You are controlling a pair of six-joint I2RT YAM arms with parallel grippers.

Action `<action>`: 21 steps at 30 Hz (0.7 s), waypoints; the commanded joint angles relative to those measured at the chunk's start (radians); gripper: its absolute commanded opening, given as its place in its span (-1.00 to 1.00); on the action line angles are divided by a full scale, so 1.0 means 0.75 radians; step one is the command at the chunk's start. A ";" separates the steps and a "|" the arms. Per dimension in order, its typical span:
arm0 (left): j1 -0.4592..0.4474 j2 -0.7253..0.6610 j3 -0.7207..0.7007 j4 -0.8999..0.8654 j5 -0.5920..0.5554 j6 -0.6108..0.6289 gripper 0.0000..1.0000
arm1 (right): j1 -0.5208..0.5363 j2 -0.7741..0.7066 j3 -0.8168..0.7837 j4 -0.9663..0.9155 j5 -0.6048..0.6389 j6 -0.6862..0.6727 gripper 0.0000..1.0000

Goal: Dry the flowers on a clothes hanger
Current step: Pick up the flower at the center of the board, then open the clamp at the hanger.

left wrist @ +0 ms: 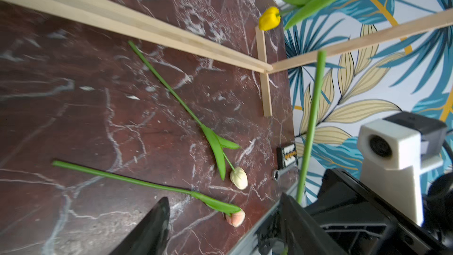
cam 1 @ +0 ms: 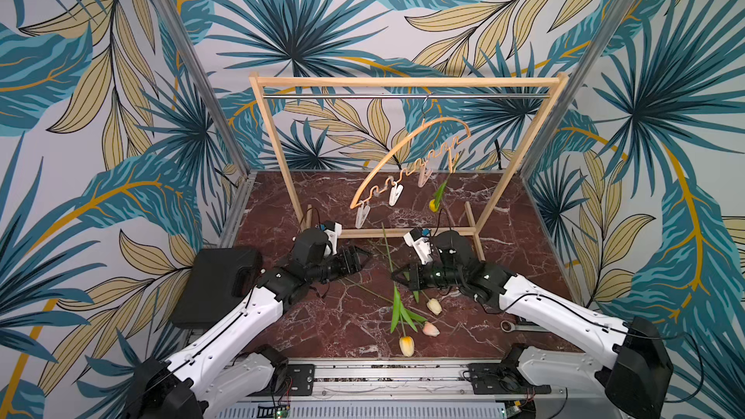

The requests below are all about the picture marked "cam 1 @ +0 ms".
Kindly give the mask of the tan wavy clothes hanger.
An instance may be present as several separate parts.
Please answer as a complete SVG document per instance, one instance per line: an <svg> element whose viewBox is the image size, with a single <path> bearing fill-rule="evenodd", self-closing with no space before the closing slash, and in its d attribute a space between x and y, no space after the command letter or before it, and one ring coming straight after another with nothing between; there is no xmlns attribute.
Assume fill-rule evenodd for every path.
<svg viewBox="0 0 745 419"><path fill-rule="evenodd" d="M359 137L343 147L353 149L354 154L372 154L372 160L378 161L369 171L368 176L358 187L350 204L352 210L368 207L370 201L390 190L398 190L405 177L417 172L427 172L431 160L447 157L447 170L455 171L460 153L459 148L471 139L471 128L463 120L453 116L440 116L430 120L422 120L413 130L402 128L391 135L391 123L383 110L383 97L371 97L368 104L368 130L365 137ZM442 142L419 157L412 157L415 140L421 135L427 135L434 128L456 124L460 128L442 139Z"/></svg>

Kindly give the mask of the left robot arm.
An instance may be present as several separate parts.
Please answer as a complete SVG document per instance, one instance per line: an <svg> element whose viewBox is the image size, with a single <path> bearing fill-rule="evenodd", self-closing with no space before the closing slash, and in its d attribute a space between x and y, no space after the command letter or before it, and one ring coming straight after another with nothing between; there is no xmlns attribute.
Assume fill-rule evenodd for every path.
<svg viewBox="0 0 745 419"><path fill-rule="evenodd" d="M339 246L341 225L328 222L300 233L291 252L260 275L256 285L217 324L165 361L139 366L121 418L215 418L245 397L281 387L286 358L264 346L240 363L235 358L265 329L301 302L316 283L359 273L372 254Z"/></svg>

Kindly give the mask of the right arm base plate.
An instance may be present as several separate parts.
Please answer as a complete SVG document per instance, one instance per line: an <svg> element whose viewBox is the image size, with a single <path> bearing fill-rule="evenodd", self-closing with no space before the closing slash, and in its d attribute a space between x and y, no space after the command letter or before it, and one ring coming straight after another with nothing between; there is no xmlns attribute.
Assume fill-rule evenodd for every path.
<svg viewBox="0 0 745 419"><path fill-rule="evenodd" d="M533 385L516 366L503 363L468 364L465 379L475 395L533 395L550 394L549 385Z"/></svg>

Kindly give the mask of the yellow tulip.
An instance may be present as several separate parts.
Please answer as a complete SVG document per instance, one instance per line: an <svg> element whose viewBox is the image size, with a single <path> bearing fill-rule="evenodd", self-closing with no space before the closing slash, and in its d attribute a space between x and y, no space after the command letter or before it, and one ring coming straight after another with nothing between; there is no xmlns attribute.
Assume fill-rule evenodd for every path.
<svg viewBox="0 0 745 419"><path fill-rule="evenodd" d="M435 191L432 199L430 200L429 209L433 213L438 213L440 211L440 206L442 205L442 199L444 199L444 194L445 194L447 183L450 177L452 176L452 174L456 171L460 158L461 158L461 154L457 154L454 157L453 163L448 167L448 173L447 173L447 176L445 177L445 180L440 184L438 189Z"/></svg>

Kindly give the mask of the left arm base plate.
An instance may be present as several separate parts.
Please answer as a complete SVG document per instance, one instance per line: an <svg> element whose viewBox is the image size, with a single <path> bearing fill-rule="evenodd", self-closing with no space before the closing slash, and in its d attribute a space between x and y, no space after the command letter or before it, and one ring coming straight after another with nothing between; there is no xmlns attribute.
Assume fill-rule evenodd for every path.
<svg viewBox="0 0 745 419"><path fill-rule="evenodd" d="M316 365L289 364L274 374L270 384L251 394L252 398L269 398L277 401L280 396L310 397L314 393Z"/></svg>

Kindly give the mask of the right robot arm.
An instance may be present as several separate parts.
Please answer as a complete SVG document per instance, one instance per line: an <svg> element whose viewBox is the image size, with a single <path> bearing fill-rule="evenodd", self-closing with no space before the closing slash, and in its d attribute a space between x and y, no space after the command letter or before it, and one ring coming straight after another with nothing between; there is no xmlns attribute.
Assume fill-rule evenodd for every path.
<svg viewBox="0 0 745 419"><path fill-rule="evenodd" d="M661 416L673 364L653 322L639 316L625 321L574 304L479 260L470 241L454 230L436 235L413 228L404 240L417 259L393 271L393 281L411 291L455 287L491 315L521 317L581 349L580 362L572 366L533 347L520 349L516 369L527 382L602 393L632 418Z"/></svg>

